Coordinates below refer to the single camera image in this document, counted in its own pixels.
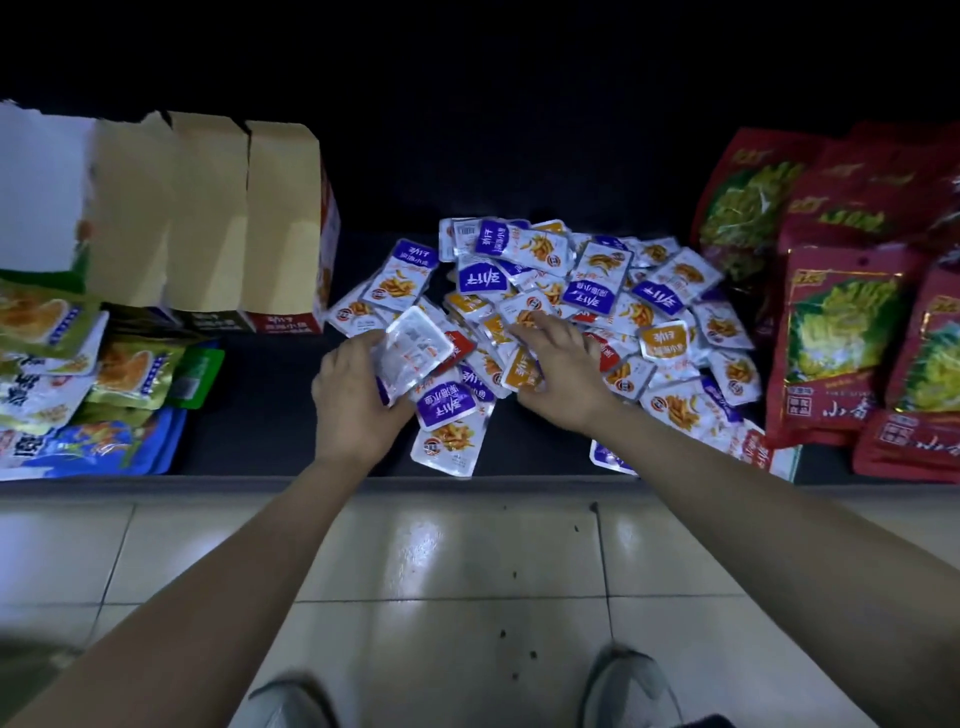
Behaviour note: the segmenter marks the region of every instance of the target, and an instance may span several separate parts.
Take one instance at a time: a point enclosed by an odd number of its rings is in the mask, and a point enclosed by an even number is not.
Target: green snack bag
[[[184,409],[199,409],[224,363],[224,350],[190,347],[174,372],[169,403]]]
[[[0,349],[72,359],[99,314],[89,296],[0,280]]]
[[[115,404],[85,401],[73,417],[71,425],[96,425],[97,423],[123,423],[131,427],[142,427],[151,418],[154,411],[151,409],[136,409],[135,407],[118,407]]]
[[[100,349],[97,381],[86,400],[118,407],[159,409],[183,357],[183,343],[111,336]]]

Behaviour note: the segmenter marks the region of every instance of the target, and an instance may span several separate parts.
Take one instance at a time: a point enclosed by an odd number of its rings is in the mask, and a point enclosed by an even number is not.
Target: tiled floor
[[[263,502],[0,502],[0,627],[96,640]],[[852,503],[960,566],[960,499]],[[687,719],[872,725],[652,497],[357,497],[253,684],[306,668],[346,726],[572,725],[612,635]]]

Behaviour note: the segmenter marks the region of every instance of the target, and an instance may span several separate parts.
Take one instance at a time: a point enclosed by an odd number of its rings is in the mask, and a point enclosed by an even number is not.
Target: right hand
[[[579,329],[542,311],[533,315],[536,328],[511,326],[510,333],[536,353],[543,370],[542,391],[521,389],[517,399],[557,427],[591,434],[617,405],[600,374],[600,344]]]

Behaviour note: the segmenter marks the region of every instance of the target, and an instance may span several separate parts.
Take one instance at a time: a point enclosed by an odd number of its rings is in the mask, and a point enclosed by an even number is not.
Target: open cardboard box
[[[72,222],[57,230],[55,255],[0,263],[69,268],[83,245],[86,290],[108,303],[204,331],[323,330],[340,216],[306,127],[251,121],[247,131],[181,112],[168,125],[159,112],[125,123],[2,111],[0,132],[17,132],[8,146],[33,141],[18,174],[47,186],[59,178],[57,197],[45,199],[38,183],[32,196],[42,204],[21,204],[37,213],[20,215],[29,234],[19,238],[48,239],[44,225]],[[69,158],[69,174],[50,156]]]

